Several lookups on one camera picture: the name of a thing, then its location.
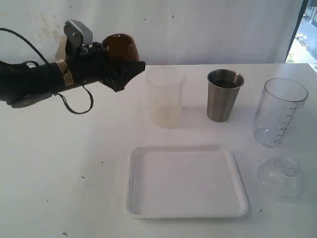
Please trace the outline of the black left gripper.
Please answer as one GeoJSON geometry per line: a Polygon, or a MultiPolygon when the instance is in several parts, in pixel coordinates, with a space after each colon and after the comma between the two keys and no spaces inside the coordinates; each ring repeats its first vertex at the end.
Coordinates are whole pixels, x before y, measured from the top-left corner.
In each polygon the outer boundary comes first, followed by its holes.
{"type": "Polygon", "coordinates": [[[71,87],[99,81],[114,92],[119,92],[124,90],[133,78],[144,72],[146,67],[144,61],[112,61],[106,64],[102,44],[98,42],[80,48],[75,48],[67,42],[65,52],[66,63],[74,81],[71,87]]]}

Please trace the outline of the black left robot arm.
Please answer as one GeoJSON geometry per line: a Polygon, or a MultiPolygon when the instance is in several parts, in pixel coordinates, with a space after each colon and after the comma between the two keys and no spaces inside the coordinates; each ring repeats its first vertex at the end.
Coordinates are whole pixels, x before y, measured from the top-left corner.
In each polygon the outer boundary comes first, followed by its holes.
{"type": "Polygon", "coordinates": [[[122,91],[145,70],[143,61],[111,58],[94,45],[87,53],[76,52],[65,60],[29,67],[0,64],[0,99],[12,108],[35,104],[66,90],[100,82],[115,92],[122,91]]]}

